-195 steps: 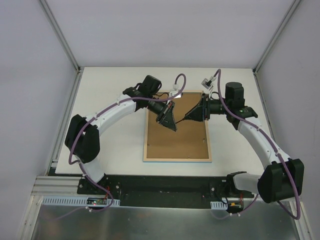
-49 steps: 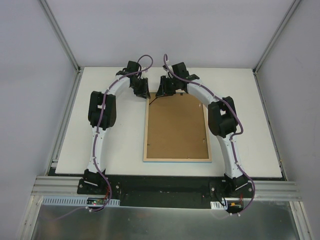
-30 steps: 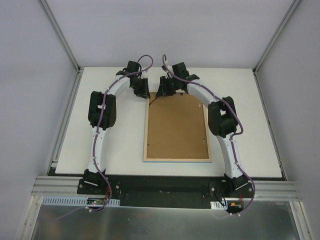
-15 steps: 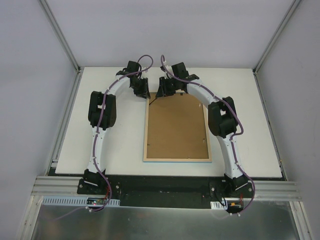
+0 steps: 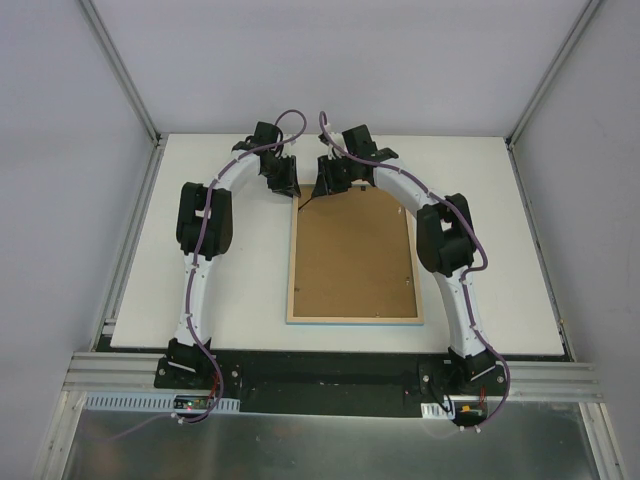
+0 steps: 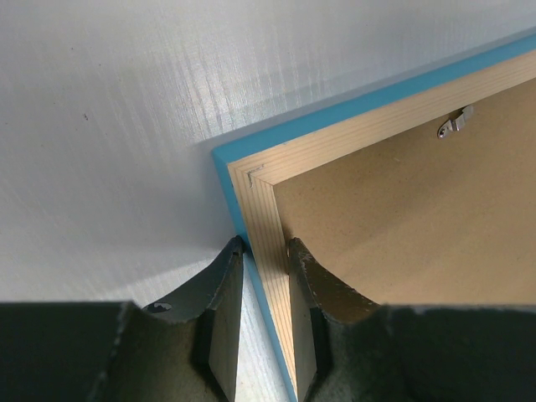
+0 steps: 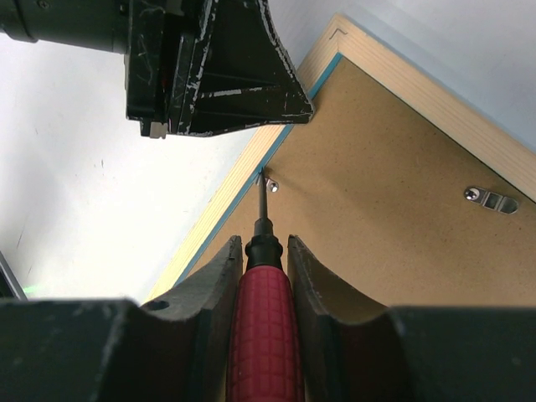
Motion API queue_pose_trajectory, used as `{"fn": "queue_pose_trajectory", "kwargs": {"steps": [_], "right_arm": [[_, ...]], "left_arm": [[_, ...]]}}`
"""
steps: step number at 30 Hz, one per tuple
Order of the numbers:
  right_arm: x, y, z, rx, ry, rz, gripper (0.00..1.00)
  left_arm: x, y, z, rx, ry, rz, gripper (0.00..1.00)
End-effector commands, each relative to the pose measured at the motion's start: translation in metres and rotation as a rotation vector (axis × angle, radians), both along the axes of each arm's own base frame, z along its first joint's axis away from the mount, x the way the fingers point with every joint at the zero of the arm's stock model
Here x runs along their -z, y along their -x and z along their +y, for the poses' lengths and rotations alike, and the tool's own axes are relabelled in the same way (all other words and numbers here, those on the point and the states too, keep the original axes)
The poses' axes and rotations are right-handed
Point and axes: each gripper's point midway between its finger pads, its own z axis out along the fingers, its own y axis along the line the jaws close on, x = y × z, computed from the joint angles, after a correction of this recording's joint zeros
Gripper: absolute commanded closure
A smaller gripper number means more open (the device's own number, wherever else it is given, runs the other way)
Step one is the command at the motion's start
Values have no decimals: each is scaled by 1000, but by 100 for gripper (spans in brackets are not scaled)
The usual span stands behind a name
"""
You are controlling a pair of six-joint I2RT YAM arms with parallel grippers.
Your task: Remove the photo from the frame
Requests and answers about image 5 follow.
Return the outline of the red handled screwdriver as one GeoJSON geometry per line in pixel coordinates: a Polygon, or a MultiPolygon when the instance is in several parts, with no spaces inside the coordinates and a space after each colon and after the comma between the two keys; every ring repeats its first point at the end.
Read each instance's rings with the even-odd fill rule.
{"type": "Polygon", "coordinates": [[[316,200],[320,198],[320,196],[311,196],[309,199],[307,199],[303,204],[299,205],[298,207],[298,212],[301,212],[310,202],[312,202],[313,200],[316,200]]]}

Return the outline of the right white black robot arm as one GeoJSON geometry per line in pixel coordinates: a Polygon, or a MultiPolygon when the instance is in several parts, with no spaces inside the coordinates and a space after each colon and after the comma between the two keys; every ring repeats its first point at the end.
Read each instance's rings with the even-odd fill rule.
{"type": "Polygon", "coordinates": [[[390,194],[415,220],[415,248],[422,268],[438,285],[449,326],[452,387],[473,394],[495,371],[498,355],[484,336],[472,274],[488,266],[466,197],[439,195],[408,170],[390,148],[379,148],[366,125],[340,134],[319,117],[320,141],[328,153],[318,159],[314,196],[347,191],[362,180],[390,194]]]}

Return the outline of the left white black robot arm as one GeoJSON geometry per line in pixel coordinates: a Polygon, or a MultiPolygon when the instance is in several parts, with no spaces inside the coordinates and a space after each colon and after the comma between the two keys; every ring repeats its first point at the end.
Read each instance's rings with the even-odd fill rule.
{"type": "Polygon", "coordinates": [[[211,353],[206,315],[212,275],[232,242],[233,195],[262,176],[274,193],[298,197],[296,157],[285,148],[299,137],[285,136],[278,123],[258,122],[254,133],[233,146],[229,159],[208,183],[187,182],[180,194],[176,239],[184,254],[184,297],[173,337],[157,365],[157,388],[204,389],[221,381],[211,353]]]}

